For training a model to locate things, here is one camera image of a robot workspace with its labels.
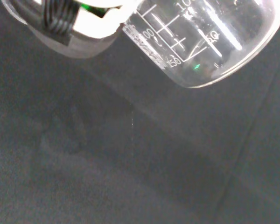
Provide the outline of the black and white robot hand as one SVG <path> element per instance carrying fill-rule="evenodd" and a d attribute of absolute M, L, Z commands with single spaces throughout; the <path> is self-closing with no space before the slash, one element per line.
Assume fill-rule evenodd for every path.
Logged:
<path fill-rule="evenodd" d="M 117 32 L 138 0 L 13 0 L 11 5 L 31 30 L 68 45 L 75 35 L 103 39 Z"/>

